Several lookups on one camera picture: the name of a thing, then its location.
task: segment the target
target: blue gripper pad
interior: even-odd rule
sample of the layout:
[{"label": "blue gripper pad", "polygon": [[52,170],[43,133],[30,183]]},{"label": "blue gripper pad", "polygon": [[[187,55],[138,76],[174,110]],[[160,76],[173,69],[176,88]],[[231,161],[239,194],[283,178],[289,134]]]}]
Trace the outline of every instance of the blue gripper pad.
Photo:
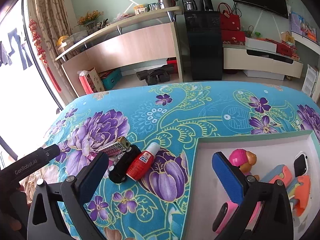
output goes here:
[{"label": "blue gripper pad", "polygon": [[78,194],[78,202],[80,205],[88,203],[97,187],[99,186],[103,175],[108,169],[109,156],[103,152],[99,152],[88,166],[84,166],[78,173],[75,188]]},{"label": "blue gripper pad", "polygon": [[248,189],[245,176],[236,166],[232,166],[222,152],[212,156],[212,168],[226,190],[230,200],[240,205]]}]

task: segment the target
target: flower vase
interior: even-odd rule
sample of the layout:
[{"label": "flower vase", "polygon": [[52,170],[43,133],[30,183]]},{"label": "flower vase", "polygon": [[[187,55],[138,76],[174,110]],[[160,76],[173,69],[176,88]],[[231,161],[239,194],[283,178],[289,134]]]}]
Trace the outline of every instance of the flower vase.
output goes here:
[{"label": "flower vase", "polygon": [[95,21],[89,22],[85,26],[87,27],[88,35],[96,32],[98,30]]}]

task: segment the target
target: pink toy figure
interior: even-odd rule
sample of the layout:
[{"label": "pink toy figure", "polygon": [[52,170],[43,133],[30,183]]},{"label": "pink toy figure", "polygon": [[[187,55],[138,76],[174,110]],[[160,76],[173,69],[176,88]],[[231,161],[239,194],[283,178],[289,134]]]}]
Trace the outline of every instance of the pink toy figure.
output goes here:
[{"label": "pink toy figure", "polygon": [[229,161],[233,166],[237,166],[245,176],[248,176],[251,175],[251,167],[257,162],[257,156],[245,149],[236,149],[230,154]]}]

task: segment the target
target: hanging clothes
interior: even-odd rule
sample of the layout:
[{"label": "hanging clothes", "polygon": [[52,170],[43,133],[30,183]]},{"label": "hanging clothes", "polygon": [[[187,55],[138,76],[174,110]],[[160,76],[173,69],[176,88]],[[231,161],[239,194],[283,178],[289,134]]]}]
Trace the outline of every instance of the hanging clothes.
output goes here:
[{"label": "hanging clothes", "polygon": [[[25,47],[21,46],[21,39],[20,39],[20,36],[18,35],[17,28],[15,28],[14,30],[12,30],[11,32],[8,33],[8,38],[9,38],[9,43],[11,46],[11,52],[9,52],[9,56],[11,56],[13,53],[15,53],[15,50],[12,47],[12,38],[14,38],[14,40],[16,41],[16,43],[18,45],[23,70],[27,69],[27,62],[28,62],[28,67],[31,67],[32,61],[30,60],[29,55],[28,55]],[[26,54],[27,61],[24,58],[22,50],[24,50],[24,52]]]},{"label": "hanging clothes", "polygon": [[4,48],[4,45],[2,44],[2,41],[0,41],[0,66],[2,64],[12,64],[12,60],[10,59],[10,56],[8,55],[7,51]]}]

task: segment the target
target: person's hand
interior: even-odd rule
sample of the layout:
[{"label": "person's hand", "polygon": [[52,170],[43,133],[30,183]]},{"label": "person's hand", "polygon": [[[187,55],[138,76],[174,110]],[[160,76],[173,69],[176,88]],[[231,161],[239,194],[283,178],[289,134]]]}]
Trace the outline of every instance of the person's hand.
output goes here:
[{"label": "person's hand", "polygon": [[[20,191],[24,191],[24,187],[22,185],[20,185],[20,188],[18,188],[18,190]],[[6,217],[11,229],[13,231],[18,231],[21,229],[21,223],[20,221],[14,219],[13,217],[7,215],[7,214],[4,214],[4,216]]]}]

